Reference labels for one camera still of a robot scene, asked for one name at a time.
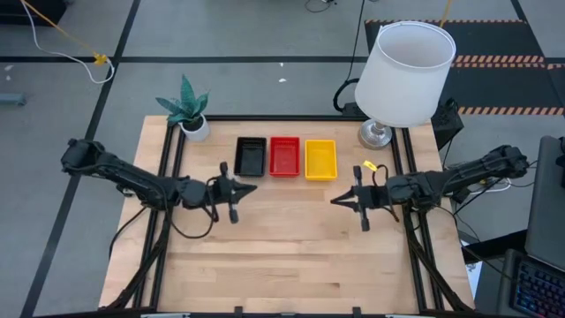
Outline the grey laptop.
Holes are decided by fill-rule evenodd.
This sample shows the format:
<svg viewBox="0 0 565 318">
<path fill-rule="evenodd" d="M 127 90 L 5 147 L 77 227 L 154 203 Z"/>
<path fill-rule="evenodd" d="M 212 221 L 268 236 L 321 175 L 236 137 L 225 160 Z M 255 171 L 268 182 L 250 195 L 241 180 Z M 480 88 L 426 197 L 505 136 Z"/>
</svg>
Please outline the grey laptop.
<svg viewBox="0 0 565 318">
<path fill-rule="evenodd" d="M 540 141 L 525 250 L 565 271 L 565 137 Z"/>
</svg>

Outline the table lamp with white shade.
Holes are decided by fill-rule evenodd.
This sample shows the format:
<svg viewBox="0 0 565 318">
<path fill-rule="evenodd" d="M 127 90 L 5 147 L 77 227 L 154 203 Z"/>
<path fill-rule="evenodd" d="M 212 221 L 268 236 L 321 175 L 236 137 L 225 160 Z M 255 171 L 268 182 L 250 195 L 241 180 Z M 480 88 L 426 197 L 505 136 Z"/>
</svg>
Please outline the table lamp with white shade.
<svg viewBox="0 0 565 318">
<path fill-rule="evenodd" d="M 454 38 L 438 26 L 401 21 L 381 27 L 354 92 L 368 117 L 358 131 L 361 145 L 384 148 L 394 128 L 429 120 L 455 56 Z"/>
</svg>

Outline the black power strip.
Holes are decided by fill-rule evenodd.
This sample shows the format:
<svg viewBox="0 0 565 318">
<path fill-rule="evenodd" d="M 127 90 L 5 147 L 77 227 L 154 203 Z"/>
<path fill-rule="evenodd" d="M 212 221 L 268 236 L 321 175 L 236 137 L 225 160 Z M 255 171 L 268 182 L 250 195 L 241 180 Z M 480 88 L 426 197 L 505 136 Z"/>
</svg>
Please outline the black power strip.
<svg viewBox="0 0 565 318">
<path fill-rule="evenodd" d="M 358 107 L 355 102 L 345 103 L 342 114 L 345 117 L 366 118 L 366 114 Z"/>
</svg>

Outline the black aluminium table frame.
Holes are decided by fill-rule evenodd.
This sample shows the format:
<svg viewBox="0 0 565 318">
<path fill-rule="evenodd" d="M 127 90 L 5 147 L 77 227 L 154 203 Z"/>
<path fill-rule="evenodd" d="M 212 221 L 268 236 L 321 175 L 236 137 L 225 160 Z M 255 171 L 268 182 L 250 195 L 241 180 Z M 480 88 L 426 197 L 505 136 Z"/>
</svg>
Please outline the black aluminium table frame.
<svg viewBox="0 0 565 318">
<path fill-rule="evenodd" d="M 214 121 L 202 142 L 186 140 L 163 116 L 145 118 L 134 162 L 141 169 L 207 180 L 221 162 L 233 164 L 238 137 L 297 136 L 334 140 L 337 178 L 255 178 L 257 189 L 237 205 L 238 223 L 226 206 L 211 223 L 202 210 L 176 208 L 176 228 L 166 231 L 165 251 L 134 293 L 132 304 L 162 312 L 246 314 L 413 314 L 436 306 L 428 276 L 415 284 L 403 224 L 384 210 L 369 213 L 370 231 L 357 214 L 331 199 L 353 184 L 353 167 L 365 160 L 365 184 L 382 182 L 397 166 L 438 170 L 433 129 L 410 131 L 404 146 L 372 151 L 358 142 L 354 121 Z"/>
</svg>

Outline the red plastic slotted basket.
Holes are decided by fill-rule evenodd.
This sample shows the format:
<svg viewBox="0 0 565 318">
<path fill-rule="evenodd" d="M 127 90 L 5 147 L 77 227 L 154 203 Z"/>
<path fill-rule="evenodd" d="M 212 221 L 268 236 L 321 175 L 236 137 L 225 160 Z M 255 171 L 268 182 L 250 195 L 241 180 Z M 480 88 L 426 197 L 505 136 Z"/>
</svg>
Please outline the red plastic slotted basket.
<svg viewBox="0 0 565 318">
<path fill-rule="evenodd" d="M 299 137 L 272 137 L 269 149 L 269 174 L 296 177 L 300 173 Z"/>
</svg>

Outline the black box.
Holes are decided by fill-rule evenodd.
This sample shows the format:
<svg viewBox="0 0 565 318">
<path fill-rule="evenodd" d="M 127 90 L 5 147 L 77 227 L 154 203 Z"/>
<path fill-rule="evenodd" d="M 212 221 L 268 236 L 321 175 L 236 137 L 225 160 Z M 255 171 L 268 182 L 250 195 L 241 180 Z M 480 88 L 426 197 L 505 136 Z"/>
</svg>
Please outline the black box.
<svg viewBox="0 0 565 318">
<path fill-rule="evenodd" d="M 433 133 L 436 145 L 441 150 L 464 128 L 459 116 L 459 106 L 454 98 L 439 104 L 432 116 Z"/>
</svg>

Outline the backlit black keyboard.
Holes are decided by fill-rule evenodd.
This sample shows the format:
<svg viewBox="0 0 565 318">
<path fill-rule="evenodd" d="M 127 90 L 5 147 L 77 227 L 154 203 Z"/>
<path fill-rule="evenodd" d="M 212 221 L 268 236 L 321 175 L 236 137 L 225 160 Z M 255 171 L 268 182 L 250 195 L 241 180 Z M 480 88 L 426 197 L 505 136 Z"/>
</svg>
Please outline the backlit black keyboard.
<svg viewBox="0 0 565 318">
<path fill-rule="evenodd" d="M 565 272 L 544 263 L 516 261 L 509 306 L 532 318 L 565 318 Z"/>
</svg>

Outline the yellow plastic slotted basket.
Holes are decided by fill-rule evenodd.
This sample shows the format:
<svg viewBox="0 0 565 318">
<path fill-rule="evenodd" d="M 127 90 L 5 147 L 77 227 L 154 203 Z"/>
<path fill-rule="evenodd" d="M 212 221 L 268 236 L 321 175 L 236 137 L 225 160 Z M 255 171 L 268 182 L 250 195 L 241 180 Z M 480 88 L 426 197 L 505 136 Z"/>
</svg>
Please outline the yellow plastic slotted basket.
<svg viewBox="0 0 565 318">
<path fill-rule="evenodd" d="M 305 141 L 305 178 L 309 181 L 331 181 L 337 178 L 334 140 Z"/>
</svg>

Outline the green plant in white pot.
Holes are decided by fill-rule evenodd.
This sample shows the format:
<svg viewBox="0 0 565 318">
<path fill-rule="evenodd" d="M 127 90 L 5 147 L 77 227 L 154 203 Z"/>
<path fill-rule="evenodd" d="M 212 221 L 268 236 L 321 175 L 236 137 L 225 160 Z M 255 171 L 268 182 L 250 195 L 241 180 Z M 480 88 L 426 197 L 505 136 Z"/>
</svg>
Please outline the green plant in white pot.
<svg viewBox="0 0 565 318">
<path fill-rule="evenodd" d="M 156 97 L 157 103 L 169 112 L 168 126 L 177 125 L 188 140 L 203 141 L 210 134 L 204 110 L 208 105 L 209 93 L 196 96 L 189 79 L 183 74 L 180 97 L 165 99 Z"/>
</svg>

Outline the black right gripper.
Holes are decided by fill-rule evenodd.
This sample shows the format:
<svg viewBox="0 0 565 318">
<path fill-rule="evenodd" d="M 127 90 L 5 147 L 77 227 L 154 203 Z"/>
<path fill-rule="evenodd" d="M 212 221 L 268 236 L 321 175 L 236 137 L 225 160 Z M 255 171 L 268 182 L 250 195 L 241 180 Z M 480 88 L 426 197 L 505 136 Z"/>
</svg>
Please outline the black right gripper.
<svg viewBox="0 0 565 318">
<path fill-rule="evenodd" d="M 367 216 L 368 209 L 382 208 L 383 202 L 379 198 L 378 187 L 374 185 L 362 185 L 361 167 L 353 167 L 355 184 L 346 193 L 330 200 L 330 203 L 345 208 L 350 208 L 358 213 L 361 230 L 370 231 L 370 222 Z M 356 201 L 346 201 L 355 197 Z"/>
</svg>

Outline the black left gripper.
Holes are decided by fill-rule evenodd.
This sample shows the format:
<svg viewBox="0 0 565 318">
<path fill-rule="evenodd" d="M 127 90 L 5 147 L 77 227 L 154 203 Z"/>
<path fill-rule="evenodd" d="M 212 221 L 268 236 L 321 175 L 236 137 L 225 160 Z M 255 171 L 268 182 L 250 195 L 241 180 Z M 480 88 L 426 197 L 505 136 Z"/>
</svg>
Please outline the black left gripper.
<svg viewBox="0 0 565 318">
<path fill-rule="evenodd" d="M 230 222 L 239 222 L 236 205 L 248 194 L 257 189 L 256 185 L 250 185 L 236 181 L 229 175 L 226 162 L 220 163 L 220 175 L 210 178 L 212 185 L 207 186 L 208 205 L 211 211 L 208 213 L 214 223 L 219 221 L 217 204 L 227 203 L 229 208 Z"/>
</svg>

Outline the black plastic slotted basket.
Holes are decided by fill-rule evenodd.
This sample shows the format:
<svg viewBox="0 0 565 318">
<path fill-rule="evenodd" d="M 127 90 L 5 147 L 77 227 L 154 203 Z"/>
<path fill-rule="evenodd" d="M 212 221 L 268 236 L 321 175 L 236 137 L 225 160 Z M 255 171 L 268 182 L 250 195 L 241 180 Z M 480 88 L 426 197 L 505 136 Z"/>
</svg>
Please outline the black plastic slotted basket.
<svg viewBox="0 0 565 318">
<path fill-rule="evenodd" d="M 241 177 L 262 177 L 265 174 L 267 139 L 238 137 L 234 174 Z"/>
</svg>

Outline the black hazard-striped floor mat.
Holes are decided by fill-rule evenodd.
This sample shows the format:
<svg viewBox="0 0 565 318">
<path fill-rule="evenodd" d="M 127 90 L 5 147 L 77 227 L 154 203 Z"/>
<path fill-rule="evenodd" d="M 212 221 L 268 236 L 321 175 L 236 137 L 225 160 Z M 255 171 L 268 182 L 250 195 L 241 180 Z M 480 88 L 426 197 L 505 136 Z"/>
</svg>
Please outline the black hazard-striped floor mat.
<svg viewBox="0 0 565 318">
<path fill-rule="evenodd" d="M 441 99 L 465 115 L 565 117 L 565 57 L 546 57 L 521 19 L 450 19 L 456 42 Z"/>
</svg>

